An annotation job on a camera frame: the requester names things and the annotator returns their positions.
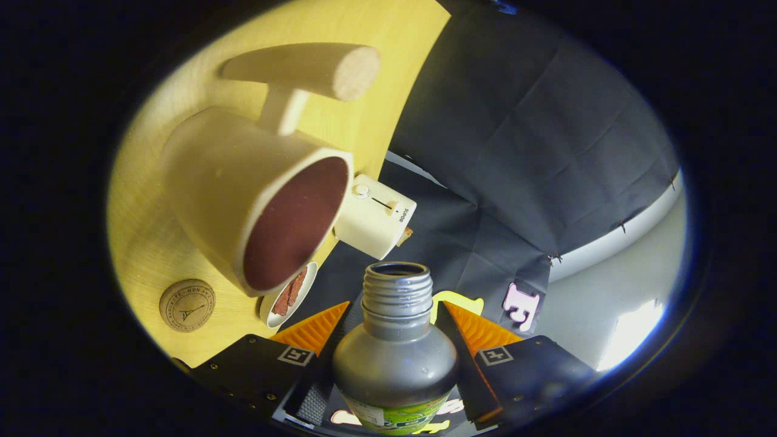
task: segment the cork coaster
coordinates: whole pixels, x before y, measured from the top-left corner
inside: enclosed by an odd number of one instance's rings
[[[213,289],[198,279],[170,285],[159,299],[159,314],[172,329],[191,332],[211,318],[216,297]]]

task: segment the white plate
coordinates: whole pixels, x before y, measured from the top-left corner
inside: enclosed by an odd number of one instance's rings
[[[297,294],[297,300],[294,301],[293,306],[289,306],[285,316],[278,315],[271,311],[273,306],[275,306],[275,302],[277,302],[278,298],[280,297],[280,294],[283,292],[283,289],[281,289],[279,292],[266,295],[262,298],[262,303],[259,307],[259,318],[267,325],[267,327],[270,329],[277,328],[286,320],[288,320],[292,314],[294,314],[294,311],[299,308],[302,301],[305,300],[305,297],[308,295],[308,291],[310,290],[310,287],[313,285],[313,281],[315,280],[315,274],[318,272],[318,263],[314,261],[308,264],[308,273],[305,275],[305,279],[302,280],[302,287],[300,287],[299,293]]]

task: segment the yellow table surface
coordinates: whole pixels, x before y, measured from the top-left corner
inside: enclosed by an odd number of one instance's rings
[[[212,106],[259,118],[267,85],[220,79],[218,67],[238,54],[282,44],[340,42],[377,48],[378,77],[359,100],[344,103],[311,95],[298,125],[299,131],[352,152],[354,171],[377,179],[407,96],[449,17],[434,0],[290,2],[216,40],[150,95],[117,152],[107,232],[127,305],[166,354],[194,367],[246,334],[269,337],[277,330],[259,319],[257,298],[247,297],[218,273],[188,240],[162,192],[159,154],[178,123]],[[330,234],[313,260],[323,263],[335,244]],[[180,333],[160,317],[159,297],[172,283],[188,278],[210,284],[216,303],[202,328]]]

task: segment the wooden peg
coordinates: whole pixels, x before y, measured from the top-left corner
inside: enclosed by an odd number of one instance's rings
[[[241,54],[224,64],[221,77],[268,84],[259,125],[276,135],[290,135],[308,93],[356,100],[372,85],[379,65],[378,51],[369,46],[289,44]]]

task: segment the bottle label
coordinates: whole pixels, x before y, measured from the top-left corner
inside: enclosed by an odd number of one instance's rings
[[[402,435],[426,426],[448,400],[448,394],[450,393],[422,404],[390,408],[365,404],[346,395],[343,395],[343,399],[365,428],[382,434]]]

